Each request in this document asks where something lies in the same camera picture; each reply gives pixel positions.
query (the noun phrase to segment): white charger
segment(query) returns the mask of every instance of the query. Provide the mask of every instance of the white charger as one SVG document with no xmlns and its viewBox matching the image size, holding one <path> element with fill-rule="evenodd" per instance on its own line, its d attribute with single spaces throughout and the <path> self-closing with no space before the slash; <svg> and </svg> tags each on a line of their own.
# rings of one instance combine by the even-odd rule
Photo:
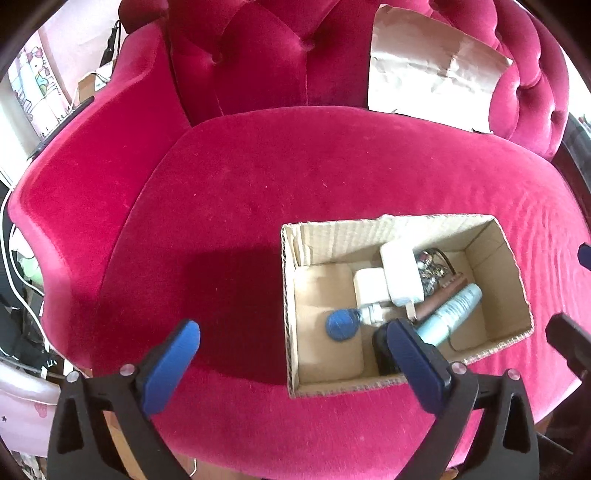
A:
<svg viewBox="0 0 591 480">
<path fill-rule="evenodd" d="M 416 318 L 414 304 L 424 301 L 425 295 L 413 249 L 402 240 L 392 240 L 379 253 L 390 300 L 397 307 L 406 307 L 410 319 Z"/>
<path fill-rule="evenodd" d="M 382 267 L 362 268 L 353 276 L 357 306 L 390 303 L 386 274 Z"/>
</svg>

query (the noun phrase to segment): blue gripper pad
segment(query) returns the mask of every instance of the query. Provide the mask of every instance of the blue gripper pad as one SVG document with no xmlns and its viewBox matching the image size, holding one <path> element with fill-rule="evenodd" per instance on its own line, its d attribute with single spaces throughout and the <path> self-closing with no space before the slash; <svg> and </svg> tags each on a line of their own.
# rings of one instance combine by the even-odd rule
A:
<svg viewBox="0 0 591 480">
<path fill-rule="evenodd" d="M 199 325 L 188 320 L 174 338 L 167 340 L 166 350 L 144 381 L 142 410 L 147 416 L 164 410 L 197 353 L 200 339 Z"/>
<path fill-rule="evenodd" d="M 446 380 L 437 373 L 424 351 L 431 348 L 431 345 L 423 343 L 416 334 L 413 339 L 399 320 L 389 323 L 386 335 L 388 349 L 406 376 L 423 410 L 439 414 L 447 399 Z"/>
<path fill-rule="evenodd" d="M 587 270 L 591 270 L 591 245 L 581 244 L 579 247 L 579 263 Z"/>
</svg>

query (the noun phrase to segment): hello kitty picture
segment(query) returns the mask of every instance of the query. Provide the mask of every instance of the hello kitty picture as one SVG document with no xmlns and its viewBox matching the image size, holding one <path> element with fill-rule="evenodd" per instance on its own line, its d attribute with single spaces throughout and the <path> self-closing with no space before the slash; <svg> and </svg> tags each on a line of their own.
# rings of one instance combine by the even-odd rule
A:
<svg viewBox="0 0 591 480">
<path fill-rule="evenodd" d="M 23 112 L 41 138 L 66 118 L 70 105 L 35 33 L 8 69 L 8 79 Z"/>
</svg>

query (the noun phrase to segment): wall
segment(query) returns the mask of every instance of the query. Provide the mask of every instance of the wall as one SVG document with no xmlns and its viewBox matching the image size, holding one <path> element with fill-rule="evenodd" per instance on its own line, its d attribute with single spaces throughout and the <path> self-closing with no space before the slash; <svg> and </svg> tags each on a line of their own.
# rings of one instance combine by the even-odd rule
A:
<svg viewBox="0 0 591 480">
<path fill-rule="evenodd" d="M 78 81 L 99 67 L 111 28 L 119 19 L 120 1 L 69 0 L 39 29 L 46 55 L 69 101 Z"/>
<path fill-rule="evenodd" d="M 0 82 L 0 167 L 13 183 L 21 178 L 39 142 L 5 77 Z"/>
</svg>

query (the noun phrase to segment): brown cylindrical object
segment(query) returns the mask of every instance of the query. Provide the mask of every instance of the brown cylindrical object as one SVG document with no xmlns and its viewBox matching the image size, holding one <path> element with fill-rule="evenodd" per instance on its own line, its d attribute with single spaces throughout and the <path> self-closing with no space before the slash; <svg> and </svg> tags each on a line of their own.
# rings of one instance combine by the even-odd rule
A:
<svg viewBox="0 0 591 480">
<path fill-rule="evenodd" d="M 466 285 L 468 285 L 468 279 L 463 273 L 454 275 L 448 282 L 445 283 L 445 286 L 441 286 L 435 291 L 433 295 L 427 297 L 425 301 L 415 305 L 417 320 L 420 322 L 421 320 L 429 317 L 429 315 L 435 312 L 435 310 L 452 298 Z"/>
</svg>

